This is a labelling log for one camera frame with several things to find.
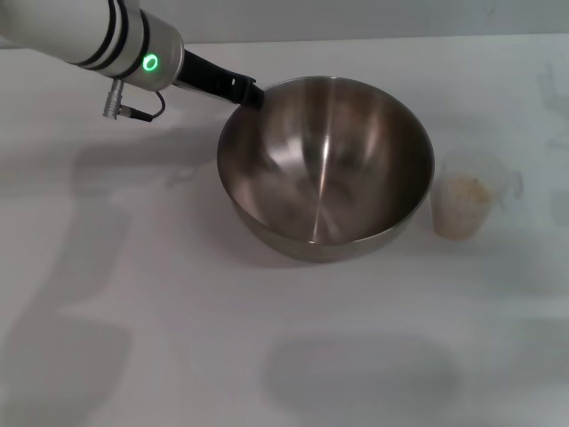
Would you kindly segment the uncooked rice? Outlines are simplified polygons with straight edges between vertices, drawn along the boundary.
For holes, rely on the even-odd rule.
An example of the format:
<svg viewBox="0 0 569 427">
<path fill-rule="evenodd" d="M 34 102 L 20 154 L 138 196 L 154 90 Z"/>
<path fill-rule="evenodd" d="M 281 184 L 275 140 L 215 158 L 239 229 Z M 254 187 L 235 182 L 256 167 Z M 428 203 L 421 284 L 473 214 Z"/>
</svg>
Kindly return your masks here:
<svg viewBox="0 0 569 427">
<path fill-rule="evenodd" d="M 434 230 L 454 241 L 472 238 L 493 205 L 493 193 L 478 178 L 463 173 L 441 176 L 431 201 Z"/>
</svg>

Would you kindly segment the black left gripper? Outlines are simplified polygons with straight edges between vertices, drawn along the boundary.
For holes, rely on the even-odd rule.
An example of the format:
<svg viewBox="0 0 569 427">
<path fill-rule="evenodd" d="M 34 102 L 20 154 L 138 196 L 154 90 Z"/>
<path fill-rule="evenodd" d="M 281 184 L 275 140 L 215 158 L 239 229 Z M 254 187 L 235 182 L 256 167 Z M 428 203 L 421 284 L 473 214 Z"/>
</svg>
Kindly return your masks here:
<svg viewBox="0 0 569 427">
<path fill-rule="evenodd" d="M 173 84 L 195 89 L 250 109 L 261 110 L 265 93 L 252 77 L 229 71 L 185 50 Z"/>
</svg>

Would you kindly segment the clear plastic measuring cup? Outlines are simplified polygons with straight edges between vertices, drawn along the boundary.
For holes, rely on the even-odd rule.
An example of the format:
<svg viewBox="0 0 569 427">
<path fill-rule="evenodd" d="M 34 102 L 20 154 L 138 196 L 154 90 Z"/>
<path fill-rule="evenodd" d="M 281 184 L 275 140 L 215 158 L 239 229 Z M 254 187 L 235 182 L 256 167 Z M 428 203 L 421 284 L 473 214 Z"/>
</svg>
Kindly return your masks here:
<svg viewBox="0 0 569 427">
<path fill-rule="evenodd" d="M 524 191 L 522 174 L 519 171 L 509 170 L 494 154 L 476 149 L 454 150 L 442 160 L 431 191 L 430 207 L 438 179 L 452 173 L 463 173 L 478 178 L 493 193 L 494 205 L 485 222 L 494 208 L 504 207 L 507 197 L 519 199 Z"/>
</svg>

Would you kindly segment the stainless steel mixing bowl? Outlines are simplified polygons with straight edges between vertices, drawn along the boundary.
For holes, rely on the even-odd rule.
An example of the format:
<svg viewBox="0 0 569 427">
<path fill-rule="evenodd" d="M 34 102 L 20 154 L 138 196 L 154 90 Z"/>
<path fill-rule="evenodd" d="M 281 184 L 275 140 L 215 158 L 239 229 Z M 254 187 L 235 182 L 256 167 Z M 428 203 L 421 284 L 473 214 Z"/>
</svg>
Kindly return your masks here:
<svg viewBox="0 0 569 427">
<path fill-rule="evenodd" d="M 401 101 L 340 77 L 267 88 L 237 108 L 217 148 L 223 189 L 265 245 L 305 262 L 337 262 L 397 238 L 434 180 L 432 142 Z"/>
</svg>

